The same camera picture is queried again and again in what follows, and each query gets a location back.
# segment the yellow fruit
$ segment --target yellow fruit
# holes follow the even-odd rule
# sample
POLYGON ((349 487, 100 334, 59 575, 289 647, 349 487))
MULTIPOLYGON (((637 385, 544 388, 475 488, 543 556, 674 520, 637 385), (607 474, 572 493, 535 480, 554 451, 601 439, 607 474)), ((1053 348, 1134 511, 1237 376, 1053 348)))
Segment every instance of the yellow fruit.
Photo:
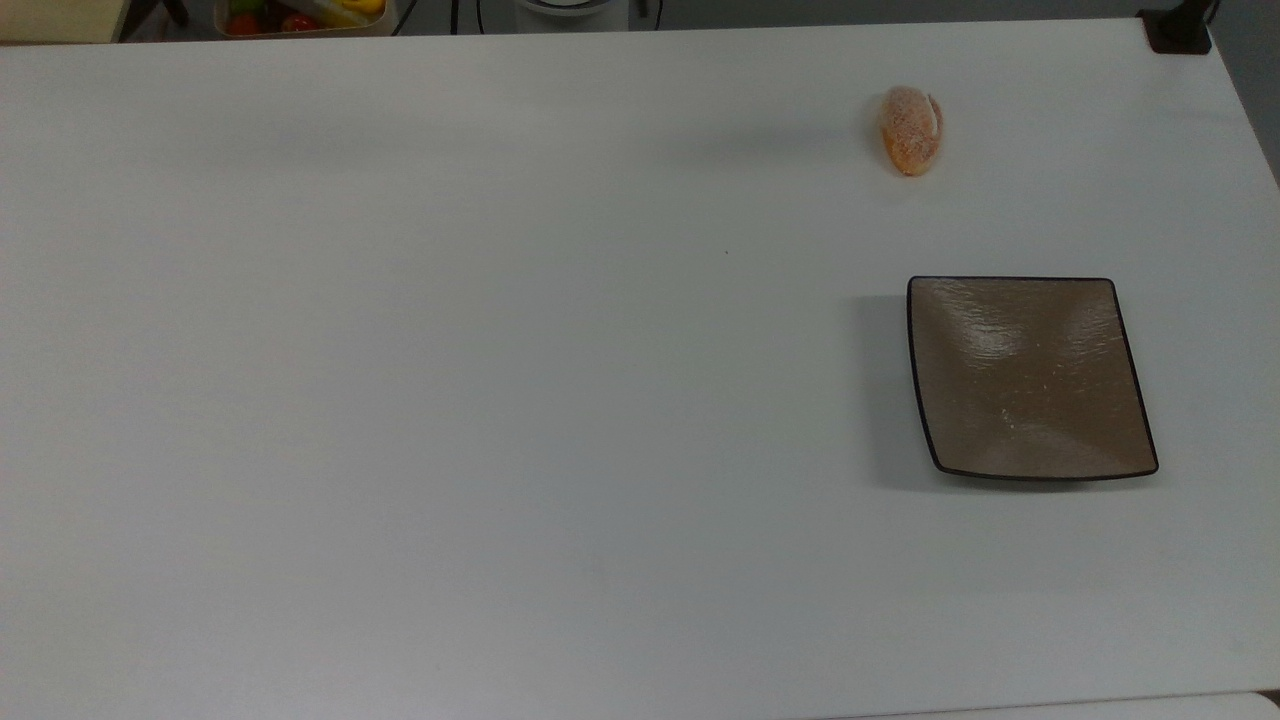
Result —
POLYGON ((387 6, 387 0, 342 0, 342 6, 366 15, 380 15, 383 8, 387 6))

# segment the green fruit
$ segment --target green fruit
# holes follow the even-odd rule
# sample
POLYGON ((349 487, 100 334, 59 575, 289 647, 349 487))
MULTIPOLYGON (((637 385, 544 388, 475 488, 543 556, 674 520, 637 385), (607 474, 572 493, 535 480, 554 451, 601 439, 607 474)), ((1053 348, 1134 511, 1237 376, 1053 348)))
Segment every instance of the green fruit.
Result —
POLYGON ((266 0, 229 0, 230 14, 239 15, 242 13, 261 13, 262 8, 266 6, 266 0))

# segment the black plate edge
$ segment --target black plate edge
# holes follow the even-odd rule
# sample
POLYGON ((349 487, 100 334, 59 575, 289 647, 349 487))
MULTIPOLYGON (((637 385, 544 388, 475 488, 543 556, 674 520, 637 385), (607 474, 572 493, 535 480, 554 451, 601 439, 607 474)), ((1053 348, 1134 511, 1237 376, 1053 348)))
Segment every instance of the black plate edge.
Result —
POLYGON ((929 447, 929 459, 938 470, 966 478, 983 478, 989 480, 1019 480, 1019 482, 1097 482, 1121 480, 1125 478, 1143 478, 1153 475, 1160 470, 1160 455, 1156 454, 1156 439, 1151 434, 1151 420, 1147 418, 1147 404, 1142 397, 1142 384, 1138 382, 1138 366, 1133 361, 1133 348, 1129 346, 1129 331, 1124 324, 1124 314, 1120 311, 1120 295, 1116 292, 1116 283, 1111 278, 1078 278, 1078 277, 1039 277, 1039 275, 911 275, 906 281, 906 345, 911 357, 911 384, 915 388, 915 406, 920 413, 920 427, 924 429, 924 442, 929 447), (1124 340, 1125 357, 1129 360, 1129 374, 1133 377, 1134 395, 1138 397, 1138 410, 1142 413, 1142 427, 1147 430, 1147 447, 1151 448, 1152 468, 1138 473, 1124 473, 1120 475, 993 475, 987 473, 974 473, 947 468, 938 460, 938 451, 933 446, 933 434, 929 432, 929 419, 924 413, 924 395, 920 392, 920 375, 915 365, 915 327, 911 318, 911 290, 915 281, 1062 281, 1062 282, 1105 282, 1111 288, 1111 301, 1115 304, 1116 320, 1120 323, 1120 337, 1124 340))

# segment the chair leg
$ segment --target chair leg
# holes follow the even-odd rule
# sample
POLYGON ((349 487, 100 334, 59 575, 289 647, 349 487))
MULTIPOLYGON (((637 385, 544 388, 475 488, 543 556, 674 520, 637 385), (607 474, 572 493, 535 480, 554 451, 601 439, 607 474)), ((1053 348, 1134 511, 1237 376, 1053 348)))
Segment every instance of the chair leg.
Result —
POLYGON ((182 4, 182 0, 164 0, 165 10, 169 10, 169 17, 173 22, 178 23, 178 27, 187 27, 191 22, 191 15, 187 13, 187 6, 182 4))
POLYGON ((120 40, 128 40, 133 36, 155 6, 156 0, 132 0, 124 14, 124 22, 120 24, 120 40))

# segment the floor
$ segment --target floor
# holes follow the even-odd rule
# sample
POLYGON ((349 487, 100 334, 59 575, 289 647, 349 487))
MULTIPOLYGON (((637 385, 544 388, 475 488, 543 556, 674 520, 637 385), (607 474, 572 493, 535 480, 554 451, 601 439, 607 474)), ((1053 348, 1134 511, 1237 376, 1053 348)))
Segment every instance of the floor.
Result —
MULTIPOLYGON (((451 0, 398 0, 401 35, 448 35, 451 0)), ((214 0, 186 0, 191 23, 178 27, 164 9, 145 22, 127 42, 220 40, 214 28, 214 0)), ((660 8, 660 28, 698 29, 805 24, 872 24, 1056 18, 1133 17, 1144 6, 1170 8, 1174 0, 648 0, 660 8)), ((632 29, 652 29, 654 14, 640 18, 632 8, 632 29)), ((458 32, 513 32, 509 0, 460 0, 458 32), (483 18, 483 26, 477 19, 483 18)), ((1226 0, 1212 26, 1219 50, 1235 81, 1258 142, 1280 182, 1280 3, 1226 0)))

